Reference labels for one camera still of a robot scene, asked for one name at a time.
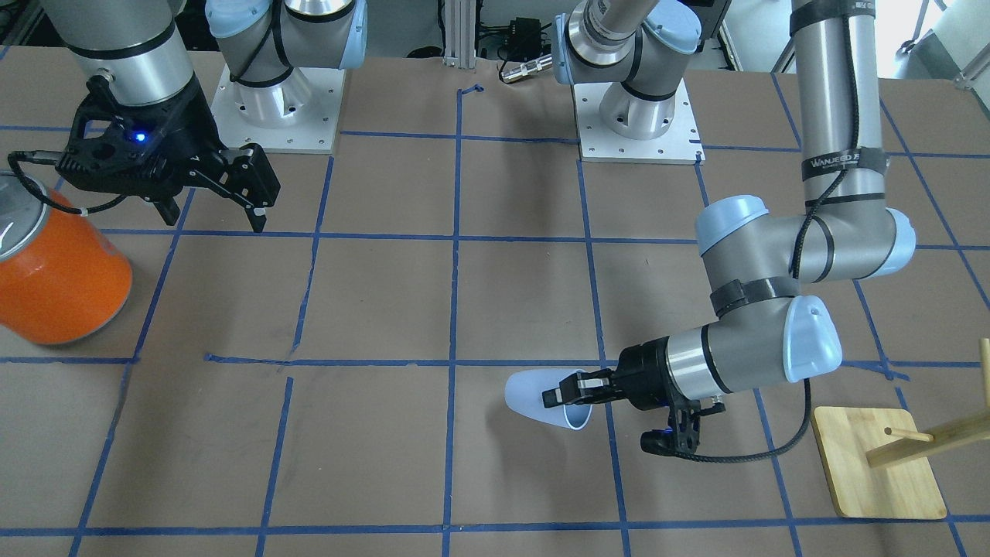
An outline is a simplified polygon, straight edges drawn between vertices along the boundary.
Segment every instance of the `black strap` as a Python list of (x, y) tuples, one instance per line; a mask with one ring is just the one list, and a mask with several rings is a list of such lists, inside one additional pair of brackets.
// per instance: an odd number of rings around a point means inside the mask
[(882, 149), (876, 147), (860, 147), (846, 149), (835, 153), (826, 153), (811, 157), (801, 162), (801, 179), (807, 181), (815, 176), (821, 176), (849, 168), (867, 168), (885, 175), (888, 158)]
[(794, 297), (801, 293), (801, 284), (791, 277), (758, 278), (749, 282), (733, 280), (723, 284), (709, 296), (715, 315), (723, 315), (744, 305), (767, 299)]
[(288, 56), (285, 55), (285, 46), (282, 44), (282, 9), (284, 4), (281, 2), (276, 2), (271, 6), (271, 35), (275, 39), (275, 53), (278, 55), (278, 61), (282, 62), (282, 65), (291, 66), (289, 63)]
[(834, 18), (872, 16), (876, 18), (874, 0), (812, 0), (791, 14), (791, 37), (818, 22)]

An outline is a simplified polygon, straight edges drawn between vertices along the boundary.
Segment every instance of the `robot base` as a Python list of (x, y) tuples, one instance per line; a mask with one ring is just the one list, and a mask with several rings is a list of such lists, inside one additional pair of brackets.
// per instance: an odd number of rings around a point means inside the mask
[(217, 86), (210, 106), (220, 130), (220, 140), (232, 147), (258, 143), (264, 147), (266, 153), (332, 155), (344, 98), (346, 72), (321, 67), (300, 70), (309, 79), (316, 101), (320, 103), (317, 112), (323, 116), (301, 121), (287, 128), (268, 129), (250, 124), (240, 114), (234, 99), (234, 90), (230, 86), (230, 70), (224, 66), (220, 85)]
[(655, 163), (694, 165), (705, 160), (694, 111), (687, 98), (687, 87), (677, 86), (676, 112), (670, 128), (654, 140), (634, 140), (613, 132), (598, 113), (598, 106), (611, 83), (574, 85), (577, 132), (581, 139), (581, 159), (602, 163)]

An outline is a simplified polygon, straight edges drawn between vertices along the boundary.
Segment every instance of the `orange can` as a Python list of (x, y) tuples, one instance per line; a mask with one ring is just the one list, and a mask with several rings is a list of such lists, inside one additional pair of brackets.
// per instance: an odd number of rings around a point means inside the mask
[(127, 258), (88, 220), (48, 207), (0, 170), (0, 324), (37, 344), (72, 342), (109, 323), (131, 283)]

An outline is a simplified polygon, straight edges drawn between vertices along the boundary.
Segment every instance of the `cardboard surface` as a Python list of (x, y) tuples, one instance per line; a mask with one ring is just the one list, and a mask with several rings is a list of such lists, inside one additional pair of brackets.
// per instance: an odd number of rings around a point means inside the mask
[[(193, 58), (209, 95), (222, 59)], [(776, 462), (725, 467), (642, 452), (664, 411), (617, 402), (580, 432), (511, 413), (514, 371), (599, 369), (714, 320), (694, 218), (741, 193), (800, 213), (785, 106), (798, 131), (800, 111), (793, 76), (777, 76), (781, 97), (767, 74), (692, 71), (702, 167), (587, 163), (569, 90), (549, 75), (504, 85), (496, 69), (368, 59), (348, 77), (337, 156), (271, 158), (282, 191), (264, 234), (208, 191), (179, 197), (175, 228), (134, 200), (93, 216), (135, 291), (70, 346), (0, 330), (0, 553), (982, 550), (985, 444), (931, 459), (947, 519), (862, 524), (832, 510), (810, 435)], [(59, 149), (83, 92), (68, 52), (9, 49), (0, 147)], [(990, 124), (947, 83), (881, 93), (889, 201), (923, 249), (895, 276), (808, 288), (846, 358), (813, 396), (907, 405), (925, 427), (982, 403)], [(702, 452), (782, 444), (802, 411), (799, 385), (726, 403)]]

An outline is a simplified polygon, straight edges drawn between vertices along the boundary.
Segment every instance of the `wooden peg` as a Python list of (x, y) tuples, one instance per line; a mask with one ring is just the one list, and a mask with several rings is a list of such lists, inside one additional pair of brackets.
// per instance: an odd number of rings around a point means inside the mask
[(893, 437), (903, 437), (905, 439), (914, 439), (915, 441), (925, 441), (926, 443), (931, 443), (932, 441), (935, 441), (935, 435), (932, 435), (931, 433), (922, 433), (921, 431), (911, 431), (910, 429), (900, 429), (897, 427), (884, 427), (883, 432)]
[(866, 451), (866, 462), (870, 468), (887, 468), (984, 439), (990, 434), (990, 409), (937, 425), (926, 433), (935, 436), (935, 441), (898, 439)]
[(983, 401), (990, 407), (990, 339), (980, 339), (980, 368), (983, 370)]

